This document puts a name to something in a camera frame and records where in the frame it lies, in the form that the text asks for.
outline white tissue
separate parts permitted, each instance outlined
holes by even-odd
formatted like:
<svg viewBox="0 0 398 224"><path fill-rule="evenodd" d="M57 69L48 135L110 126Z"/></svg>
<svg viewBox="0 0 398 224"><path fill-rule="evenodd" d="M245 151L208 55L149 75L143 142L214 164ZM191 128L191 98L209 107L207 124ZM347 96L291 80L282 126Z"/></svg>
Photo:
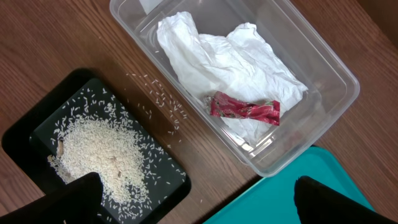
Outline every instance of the white tissue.
<svg viewBox="0 0 398 224"><path fill-rule="evenodd" d="M159 22L157 39L183 87L202 101L222 91L239 100L277 100L280 114L296 105L307 87L299 82L257 33L256 25L237 26L227 37L198 34L189 12ZM270 128L253 119L222 118L236 134L255 146Z"/></svg>

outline wrapped snack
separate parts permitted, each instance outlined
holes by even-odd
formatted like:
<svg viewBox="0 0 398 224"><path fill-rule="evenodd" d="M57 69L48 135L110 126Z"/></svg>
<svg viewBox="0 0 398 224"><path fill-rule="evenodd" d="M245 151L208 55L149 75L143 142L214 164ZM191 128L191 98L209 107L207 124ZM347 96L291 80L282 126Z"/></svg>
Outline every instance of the wrapped snack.
<svg viewBox="0 0 398 224"><path fill-rule="evenodd" d="M267 102L263 105L246 103L217 91L213 97L206 99L210 106L210 115L236 118L236 119L256 119L265 123L279 125L280 103L276 100Z"/></svg>

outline pile of rice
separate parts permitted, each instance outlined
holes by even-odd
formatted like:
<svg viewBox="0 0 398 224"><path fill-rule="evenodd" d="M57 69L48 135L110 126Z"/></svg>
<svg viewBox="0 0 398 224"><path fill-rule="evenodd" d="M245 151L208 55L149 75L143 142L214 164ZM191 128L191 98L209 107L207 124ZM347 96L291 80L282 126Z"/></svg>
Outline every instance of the pile of rice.
<svg viewBox="0 0 398 224"><path fill-rule="evenodd" d="M114 108L108 105L105 110L112 114ZM141 136L126 128L129 123L126 118L109 121L76 115L66 130L57 131L57 156L48 157L50 165L65 183L99 173L104 196L116 203L147 201L144 156L137 145Z"/></svg>

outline black tray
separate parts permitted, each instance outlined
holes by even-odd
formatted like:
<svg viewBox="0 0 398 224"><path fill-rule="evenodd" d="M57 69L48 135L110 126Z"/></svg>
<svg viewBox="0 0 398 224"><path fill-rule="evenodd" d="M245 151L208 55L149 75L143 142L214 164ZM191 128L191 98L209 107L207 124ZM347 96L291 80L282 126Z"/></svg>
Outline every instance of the black tray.
<svg viewBox="0 0 398 224"><path fill-rule="evenodd" d="M79 69L69 74L54 90L9 128L2 137L4 151L45 194L49 194L65 185L47 162L47 156L55 154L57 148L57 142L53 144L50 138L56 139L56 135L53 133L54 129L57 128L55 123L65 116L67 119L71 116L70 107L79 106L80 113L84 112L85 101L83 100L83 95L81 95L83 88L84 90L90 89L90 92L83 91L84 96L87 98L95 94L97 102L100 100L104 100L105 104L111 102L116 105L117 111L124 110L117 98L110 99L110 96L113 95L112 91L103 85L90 70ZM136 120L130 113L129 119ZM141 131L144 136L149 136L138 122L134 122L134 130ZM142 142L154 143L155 147L159 147L157 141L155 139L152 140L151 137L146 137L145 141ZM149 150L142 152L147 157ZM135 220L122 219L126 224L158 222L185 198L191 189L189 177L181 174L185 173L185 171L166 152L157 154L157 157L153 159L155 159L153 163L157 167L151 166L151 172L161 176L162 180L146 179L149 197L152 201L152 211L143 210L142 216L137 217ZM118 211L110 208L108 200L106 201L105 205L101 207L101 211L99 211L102 216L98 217L98 220L107 222L106 218L111 217L112 223L121 223L118 220Z"/></svg>

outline transparent plastic bin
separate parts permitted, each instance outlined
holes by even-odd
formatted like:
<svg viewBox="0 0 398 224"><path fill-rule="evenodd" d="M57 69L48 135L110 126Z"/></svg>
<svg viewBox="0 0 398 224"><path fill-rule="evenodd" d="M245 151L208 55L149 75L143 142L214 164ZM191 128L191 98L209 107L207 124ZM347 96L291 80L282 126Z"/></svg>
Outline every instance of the transparent plastic bin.
<svg viewBox="0 0 398 224"><path fill-rule="evenodd" d="M156 1L160 3L151 10L149 2ZM263 177L275 175L310 147L359 94L357 79L288 0L111 0L110 10L220 139ZM163 18L182 11L192 14L200 34L226 36L239 24L256 24L275 54L308 87L281 117L280 126L270 128L255 147L209 116L178 82L156 30Z"/></svg>

